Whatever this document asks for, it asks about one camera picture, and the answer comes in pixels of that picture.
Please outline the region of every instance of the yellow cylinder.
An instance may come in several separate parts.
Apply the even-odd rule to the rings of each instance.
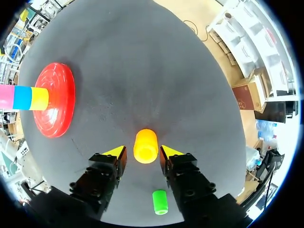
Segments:
[[[36,111],[44,111],[48,107],[48,90],[44,88],[35,88],[31,87],[32,89],[32,102],[30,105],[30,110]]]
[[[136,135],[134,144],[134,157],[143,164],[148,164],[156,160],[158,155],[157,136],[150,129],[143,129]]]

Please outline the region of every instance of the red plate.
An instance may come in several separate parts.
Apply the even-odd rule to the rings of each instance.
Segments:
[[[45,111],[33,111],[37,128],[48,138],[60,137],[72,122],[75,107],[75,83],[67,65],[51,63],[38,77],[35,87],[49,92]]]

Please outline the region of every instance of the plastic bottle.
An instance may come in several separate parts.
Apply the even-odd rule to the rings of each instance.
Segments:
[[[269,142],[272,139],[276,139],[276,135],[273,134],[272,132],[262,132],[262,131],[258,131],[257,132],[257,137],[259,139],[263,139],[265,142]]]
[[[266,120],[256,120],[256,129],[258,131],[273,132],[274,127],[277,127],[277,123]]]
[[[274,129],[276,127],[277,123],[266,120],[256,120],[256,129],[258,130],[257,136],[266,142],[276,138],[276,135],[274,135]]]
[[[252,171],[260,159],[260,153],[258,150],[246,146],[246,167],[249,171]]]

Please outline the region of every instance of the wooden floor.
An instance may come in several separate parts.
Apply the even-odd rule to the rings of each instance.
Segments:
[[[201,40],[206,39],[206,26],[210,24],[210,22],[215,18],[222,8],[222,6],[215,0],[154,1],[170,10],[182,21],[188,20],[185,23],[192,28],[192,30],[194,30]],[[239,67],[232,66],[230,64],[228,57],[212,38],[209,37],[204,44],[217,60],[230,85],[234,85],[238,80],[243,78]],[[246,144],[250,147],[254,147],[257,143],[257,130],[255,128],[256,120],[254,111],[240,110],[240,112],[246,137]]]

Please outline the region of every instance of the brown box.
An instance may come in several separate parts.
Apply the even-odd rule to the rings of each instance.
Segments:
[[[231,65],[235,66],[235,65],[238,64],[238,63],[236,62],[236,59],[234,58],[233,54],[227,53],[227,56],[228,56],[228,59],[229,59]]]
[[[223,41],[221,39],[221,37],[219,37],[219,35],[214,31],[212,30],[210,33],[209,33],[210,37],[218,44],[219,42]]]
[[[230,52],[229,48],[223,41],[219,42],[218,45],[224,51],[225,54],[228,54]]]
[[[246,200],[252,193],[254,193],[259,185],[258,181],[246,181],[245,189],[242,194],[236,197],[237,203],[241,204],[244,200]]]
[[[269,77],[264,69],[255,69],[248,78],[232,86],[240,110],[255,110],[263,113],[270,94]]]

